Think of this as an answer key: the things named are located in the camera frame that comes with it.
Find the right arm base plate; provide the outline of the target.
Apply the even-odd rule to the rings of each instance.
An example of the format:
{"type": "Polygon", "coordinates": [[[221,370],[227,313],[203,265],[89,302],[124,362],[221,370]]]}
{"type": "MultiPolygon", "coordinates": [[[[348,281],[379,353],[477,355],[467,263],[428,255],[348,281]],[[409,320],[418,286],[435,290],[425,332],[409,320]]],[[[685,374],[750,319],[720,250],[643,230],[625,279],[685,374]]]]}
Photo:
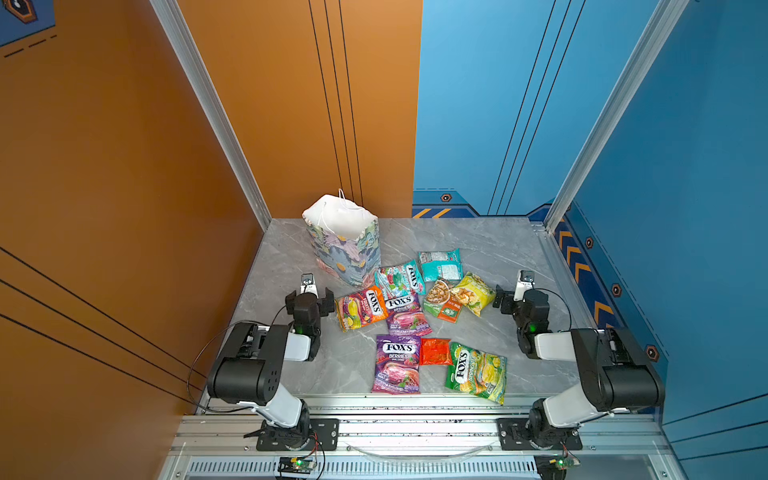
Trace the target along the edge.
{"type": "Polygon", "coordinates": [[[496,427],[504,451],[583,449],[579,432],[574,428],[555,428],[546,422],[534,427],[530,420],[522,417],[499,418],[496,427]]]}

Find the orange Fox's candy bag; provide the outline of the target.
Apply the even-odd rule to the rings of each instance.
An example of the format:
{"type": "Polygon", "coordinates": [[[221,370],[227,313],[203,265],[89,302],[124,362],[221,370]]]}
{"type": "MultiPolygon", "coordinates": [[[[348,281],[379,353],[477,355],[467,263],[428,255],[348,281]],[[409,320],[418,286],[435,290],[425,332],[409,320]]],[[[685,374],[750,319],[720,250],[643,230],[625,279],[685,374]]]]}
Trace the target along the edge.
{"type": "Polygon", "coordinates": [[[337,299],[336,314],[342,332],[361,329],[389,317],[385,297],[377,286],[337,299]]]}

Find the purple Fox's candy bag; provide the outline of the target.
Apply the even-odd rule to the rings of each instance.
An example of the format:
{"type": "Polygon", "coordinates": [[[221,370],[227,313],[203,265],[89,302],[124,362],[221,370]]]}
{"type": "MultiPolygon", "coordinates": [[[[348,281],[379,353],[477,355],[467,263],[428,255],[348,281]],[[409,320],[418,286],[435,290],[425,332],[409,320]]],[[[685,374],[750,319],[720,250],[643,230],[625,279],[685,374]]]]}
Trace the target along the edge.
{"type": "Polygon", "coordinates": [[[373,393],[420,393],[421,339],[417,336],[378,335],[373,393]]]}
{"type": "Polygon", "coordinates": [[[387,299],[388,332],[393,336],[426,336],[432,333],[419,297],[415,294],[387,299]]]}

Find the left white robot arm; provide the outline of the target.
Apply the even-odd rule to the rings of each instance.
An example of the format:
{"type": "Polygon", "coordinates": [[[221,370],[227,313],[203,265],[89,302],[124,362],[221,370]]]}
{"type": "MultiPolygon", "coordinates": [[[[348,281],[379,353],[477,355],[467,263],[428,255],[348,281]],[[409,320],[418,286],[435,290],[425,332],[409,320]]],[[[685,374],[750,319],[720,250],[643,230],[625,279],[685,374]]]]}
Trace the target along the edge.
{"type": "Polygon", "coordinates": [[[262,417],[261,426],[243,435],[255,438],[260,451],[301,451],[321,446],[305,401],[281,383],[285,362],[311,362],[321,346],[321,320],[335,311],[334,293],[319,296],[305,287],[285,298],[288,325],[239,322],[213,363],[207,392],[213,399],[262,417]]]}

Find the green Fox's candy bag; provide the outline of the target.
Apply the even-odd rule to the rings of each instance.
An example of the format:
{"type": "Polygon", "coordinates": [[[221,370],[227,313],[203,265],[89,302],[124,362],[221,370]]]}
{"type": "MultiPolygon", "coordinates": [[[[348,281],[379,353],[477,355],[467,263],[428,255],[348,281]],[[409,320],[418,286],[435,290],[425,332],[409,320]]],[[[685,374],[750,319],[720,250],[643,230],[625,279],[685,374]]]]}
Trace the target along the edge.
{"type": "Polygon", "coordinates": [[[450,343],[451,364],[445,387],[503,405],[506,394],[507,358],[450,343]]]}

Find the red small snack packet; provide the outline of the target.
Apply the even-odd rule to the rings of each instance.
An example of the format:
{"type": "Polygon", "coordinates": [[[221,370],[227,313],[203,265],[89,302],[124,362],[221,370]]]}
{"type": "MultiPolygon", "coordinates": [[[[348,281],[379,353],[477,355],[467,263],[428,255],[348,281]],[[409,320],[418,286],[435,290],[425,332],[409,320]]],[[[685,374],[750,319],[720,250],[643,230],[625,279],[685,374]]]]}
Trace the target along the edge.
{"type": "Polygon", "coordinates": [[[452,363],[450,340],[441,338],[421,338],[421,366],[447,366],[452,363]]]}

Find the floral paper gift bag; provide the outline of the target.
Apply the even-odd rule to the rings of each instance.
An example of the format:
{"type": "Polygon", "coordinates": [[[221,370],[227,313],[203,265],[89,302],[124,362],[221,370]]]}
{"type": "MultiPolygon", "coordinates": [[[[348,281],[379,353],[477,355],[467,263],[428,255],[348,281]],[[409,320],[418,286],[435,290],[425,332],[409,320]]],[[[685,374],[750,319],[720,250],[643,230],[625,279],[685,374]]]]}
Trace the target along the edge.
{"type": "Polygon", "coordinates": [[[318,264],[329,274],[357,287],[374,283],[381,267],[379,218],[347,199],[339,189],[302,213],[318,264]]]}

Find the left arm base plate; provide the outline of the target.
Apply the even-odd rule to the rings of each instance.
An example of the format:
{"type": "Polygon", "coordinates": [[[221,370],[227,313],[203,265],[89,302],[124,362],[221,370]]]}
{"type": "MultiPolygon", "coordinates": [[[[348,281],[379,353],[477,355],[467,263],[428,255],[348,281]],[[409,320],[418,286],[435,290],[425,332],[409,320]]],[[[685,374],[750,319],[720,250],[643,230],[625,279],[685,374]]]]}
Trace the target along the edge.
{"type": "Polygon", "coordinates": [[[296,427],[283,428],[263,421],[256,450],[260,452],[307,451],[318,448],[329,452],[337,449],[340,421],[336,418],[309,418],[296,427]]]}

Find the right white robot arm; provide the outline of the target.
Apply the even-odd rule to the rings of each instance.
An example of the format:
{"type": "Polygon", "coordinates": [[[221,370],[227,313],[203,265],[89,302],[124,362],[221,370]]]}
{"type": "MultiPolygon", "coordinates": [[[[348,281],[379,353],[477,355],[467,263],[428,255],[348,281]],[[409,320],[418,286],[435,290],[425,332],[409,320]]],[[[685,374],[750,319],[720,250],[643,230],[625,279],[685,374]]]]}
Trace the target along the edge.
{"type": "Polygon", "coordinates": [[[536,400],[528,417],[497,421],[504,450],[581,448],[579,428],[615,411],[660,407],[665,387],[653,362],[627,329],[549,329],[546,289],[496,288],[493,306],[516,324],[520,350],[528,358],[576,365],[579,381],[563,392],[536,400]]]}

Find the yellow snack packet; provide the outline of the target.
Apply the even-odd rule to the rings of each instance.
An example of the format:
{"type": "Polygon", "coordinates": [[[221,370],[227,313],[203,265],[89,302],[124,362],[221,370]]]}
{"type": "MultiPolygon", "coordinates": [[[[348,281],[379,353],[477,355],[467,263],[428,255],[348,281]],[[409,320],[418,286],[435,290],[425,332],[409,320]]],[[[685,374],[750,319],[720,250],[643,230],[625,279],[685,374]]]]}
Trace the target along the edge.
{"type": "Polygon", "coordinates": [[[496,292],[482,278],[471,272],[466,273],[450,292],[461,305],[478,318],[496,297],[496,292]]]}

